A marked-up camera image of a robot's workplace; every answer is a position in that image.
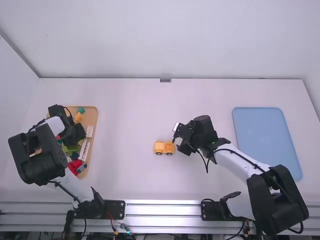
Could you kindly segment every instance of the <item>wooden tray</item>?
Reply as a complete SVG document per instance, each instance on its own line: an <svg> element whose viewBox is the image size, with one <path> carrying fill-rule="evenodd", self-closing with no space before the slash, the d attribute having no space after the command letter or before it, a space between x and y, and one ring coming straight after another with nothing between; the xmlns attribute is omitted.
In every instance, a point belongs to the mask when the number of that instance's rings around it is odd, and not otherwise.
<svg viewBox="0 0 320 240"><path fill-rule="evenodd" d="M76 116L76 110L78 107L83 107L85 112L84 114L82 114L82 118L81 118L81 124L84 127L84 130L87 130L87 126L94 126L93 127L93 134L92 137L87 137L86 141L90 142L90 146L88 149L88 154L86 156L86 160L85 163L87 164L87 167L84 171L82 171L81 173L78 174L77 178L78 179L83 179L89 170L89 166L90 166L90 159L91 159L91 150L92 150L92 146L94 143L94 138L95 138L95 132L96 132L96 126L97 126L97 120L98 120L98 109L95 106L65 106L66 108L68 108L72 114L73 117ZM65 109L64 110L66 115L69 116L69 112ZM82 147L84 140L79 141L79 145Z"/></svg>

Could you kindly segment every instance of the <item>cable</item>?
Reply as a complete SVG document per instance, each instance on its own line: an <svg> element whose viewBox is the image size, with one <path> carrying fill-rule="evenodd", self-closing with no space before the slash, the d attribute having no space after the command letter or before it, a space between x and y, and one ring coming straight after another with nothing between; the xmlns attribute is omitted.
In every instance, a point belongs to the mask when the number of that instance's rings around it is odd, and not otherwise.
<svg viewBox="0 0 320 240"><path fill-rule="evenodd" d="M84 237L89 237L89 236L90 236L90 237L95 237L95 238L109 239L109 240L113 239L112 236L100 236L100 235L94 235L94 234L86 234L86 235L83 235L83 236L80 237L80 239L82 239L82 238L84 238Z"/></svg>
<svg viewBox="0 0 320 240"><path fill-rule="evenodd" d="M245 225L245 221L243 221L243 222L242 222L242 226L241 226L240 230L239 230L235 235L233 235L233 236L231 236L231 237L227 238L226 240L230 240L230 239L233 239L233 238L235 238L235 237L239 236L239 235L240 235L240 233L241 233L241 231L244 229L244 225Z"/></svg>
<svg viewBox="0 0 320 240"><path fill-rule="evenodd" d="M304 231L304 224L302 221L300 222L300 230L299 231L293 230L292 228L288 228L288 230L295 233L295 234L302 234Z"/></svg>
<svg viewBox="0 0 320 240"><path fill-rule="evenodd" d="M205 161L204 157L202 156L202 154L199 152L198 149L196 150L196 152L201 156L202 161L203 161L204 166L205 166L205 171L206 171L206 173L208 173L208 164L206 164L206 161Z"/></svg>
<svg viewBox="0 0 320 240"><path fill-rule="evenodd" d="M63 108L66 109L69 112L70 116L72 116L70 110L66 106L64 106Z"/></svg>
<svg viewBox="0 0 320 240"><path fill-rule="evenodd" d="M55 186L59 186L63 191L65 191L69 196L71 196L74 201L77 201L79 204L81 203L81 202L79 201L79 199L78 199L76 196L74 196L72 193L70 193L67 189L65 189L65 188L60 184L60 182L57 182L57 181L48 181L48 183L55 184Z"/></svg>
<svg viewBox="0 0 320 240"><path fill-rule="evenodd" d="M280 189L280 191L285 195L285 197L288 199L288 201L293 205L294 202L292 201L291 197L287 194L287 192L285 191L285 189L277 182L276 179L274 179L272 176L270 176L269 174L267 174L267 172L265 170L263 170L258 164L253 163L252 161L250 161L249 159L247 159L246 157L242 156L241 154L237 153L236 151L233 151L231 149L228 148L220 148L216 151L213 152L213 154L215 154L216 152L219 151L228 151L232 154L235 154L237 156L239 156L240 158L242 158L243 160L245 160L247 163L251 164L252 166L254 166L256 169L259 169L262 173L264 173L273 183L275 183L275 185ZM304 224L301 221L300 222L300 230L296 231L293 230L292 228L288 228L289 231L295 233L295 234L302 234L302 232L304 231Z"/></svg>
<svg viewBox="0 0 320 240"><path fill-rule="evenodd" d="M133 234L133 236L137 237L137 236L145 236L145 235L170 235L170 236L174 236L174 237L180 237L179 235L176 234L172 234L172 233L142 233L142 234Z"/></svg>
<svg viewBox="0 0 320 240"><path fill-rule="evenodd" d="M201 203L202 202L215 202L214 200L212 200L211 198L205 198L205 199L203 199L202 201L201 201Z"/></svg>
<svg viewBox="0 0 320 240"><path fill-rule="evenodd" d="M83 230L83 233L81 235L81 238L86 234L86 231L87 231L87 220L84 218L84 230Z"/></svg>

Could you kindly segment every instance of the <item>metal rail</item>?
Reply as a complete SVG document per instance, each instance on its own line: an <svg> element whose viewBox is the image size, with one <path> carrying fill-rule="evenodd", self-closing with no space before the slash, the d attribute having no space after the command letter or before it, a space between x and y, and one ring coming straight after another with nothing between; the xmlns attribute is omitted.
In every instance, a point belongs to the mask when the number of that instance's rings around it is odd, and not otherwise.
<svg viewBox="0 0 320 240"><path fill-rule="evenodd" d="M61 232L70 209L67 202L0 202L0 231ZM308 209L303 235L320 235L320 206L308 204ZM202 221L200 201L195 200L126 200L125 218L120 222L133 233L171 234L235 234L242 225L239 221ZM75 219L72 231L82 232L84 226L82 219ZM299 230L299 224L293 229ZM113 233L110 221L104 219L88 219L87 231Z"/></svg>

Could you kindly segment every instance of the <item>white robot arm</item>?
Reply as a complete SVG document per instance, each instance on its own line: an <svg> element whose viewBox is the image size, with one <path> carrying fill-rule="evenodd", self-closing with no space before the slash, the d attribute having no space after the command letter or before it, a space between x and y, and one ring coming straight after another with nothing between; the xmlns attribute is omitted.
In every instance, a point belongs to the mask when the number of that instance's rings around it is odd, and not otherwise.
<svg viewBox="0 0 320 240"><path fill-rule="evenodd" d="M268 235L286 229L303 231L302 221L309 212L289 170L283 165L269 166L238 150L225 138L219 138L208 115L196 117L186 125L177 122L173 140L182 138L177 150L187 156L202 152L209 161L225 167L248 187L248 193L233 192L220 199L223 217L243 217L256 221ZM301 224L301 231L290 227Z"/></svg>

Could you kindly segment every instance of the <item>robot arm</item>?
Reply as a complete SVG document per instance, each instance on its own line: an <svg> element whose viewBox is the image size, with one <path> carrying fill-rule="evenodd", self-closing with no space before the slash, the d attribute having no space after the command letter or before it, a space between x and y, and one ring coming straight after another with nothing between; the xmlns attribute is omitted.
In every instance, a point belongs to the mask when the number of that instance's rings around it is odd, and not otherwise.
<svg viewBox="0 0 320 240"><path fill-rule="evenodd" d="M27 133L8 140L19 176L27 184L60 187L73 198L74 211L80 218L98 218L104 201L69 170L67 156L56 139L60 135L66 146L72 145L85 136L85 130L66 116L63 106L51 106L49 113L51 117L40 121Z"/></svg>
<svg viewBox="0 0 320 240"><path fill-rule="evenodd" d="M233 192L220 199L225 219L244 217L255 220L268 235L276 235L306 220L309 212L289 170L283 165L269 166L238 150L225 138L219 138L207 115L186 125L177 122L173 141L182 138L177 150L190 156L202 151L205 158L236 175L248 187L249 196Z"/></svg>

